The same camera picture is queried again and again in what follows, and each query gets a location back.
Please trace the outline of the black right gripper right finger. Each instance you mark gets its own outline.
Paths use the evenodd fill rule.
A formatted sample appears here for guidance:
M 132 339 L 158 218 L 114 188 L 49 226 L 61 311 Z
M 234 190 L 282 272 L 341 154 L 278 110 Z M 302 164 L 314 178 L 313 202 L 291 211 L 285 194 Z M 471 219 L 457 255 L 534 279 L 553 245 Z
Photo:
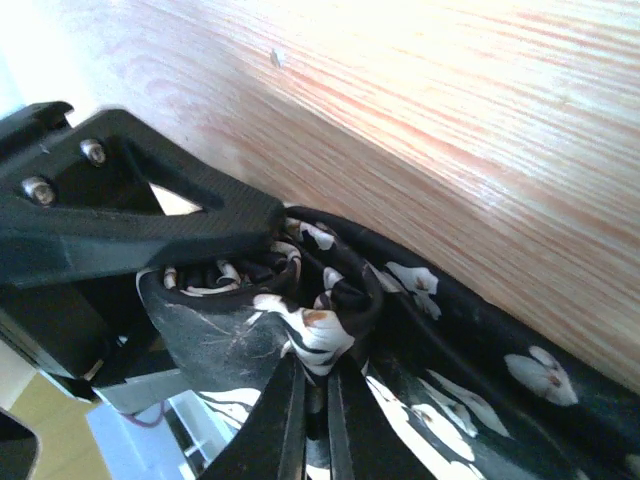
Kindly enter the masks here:
M 327 383 L 333 479 L 432 479 L 386 419 L 356 362 L 334 366 Z

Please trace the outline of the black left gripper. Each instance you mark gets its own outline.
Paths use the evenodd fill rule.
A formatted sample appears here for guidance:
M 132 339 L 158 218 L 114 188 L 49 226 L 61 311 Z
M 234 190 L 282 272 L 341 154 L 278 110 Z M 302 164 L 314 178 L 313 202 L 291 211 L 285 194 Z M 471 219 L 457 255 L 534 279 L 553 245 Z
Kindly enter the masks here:
M 69 111 L 1 122 L 1 337 L 72 397 L 160 402 L 175 365 L 131 273 L 264 250 L 284 207 L 126 110 Z

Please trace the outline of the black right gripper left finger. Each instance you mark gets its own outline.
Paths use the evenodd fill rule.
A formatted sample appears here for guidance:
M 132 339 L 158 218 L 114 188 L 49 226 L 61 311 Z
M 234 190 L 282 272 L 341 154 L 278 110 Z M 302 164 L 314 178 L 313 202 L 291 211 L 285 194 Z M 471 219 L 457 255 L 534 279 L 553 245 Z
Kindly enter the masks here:
M 200 475 L 202 479 L 304 479 L 306 379 L 282 358 L 247 421 Z

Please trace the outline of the black white floral tie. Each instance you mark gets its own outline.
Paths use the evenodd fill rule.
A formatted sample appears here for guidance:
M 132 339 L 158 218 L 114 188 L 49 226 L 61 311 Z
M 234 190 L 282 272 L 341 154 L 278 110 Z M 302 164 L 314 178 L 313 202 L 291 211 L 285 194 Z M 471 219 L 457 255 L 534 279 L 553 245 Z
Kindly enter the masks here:
M 231 442 L 303 368 L 306 477 L 331 477 L 327 383 L 351 357 L 432 479 L 635 479 L 639 397 L 411 250 L 289 207 L 263 252 L 141 271 L 139 297 Z

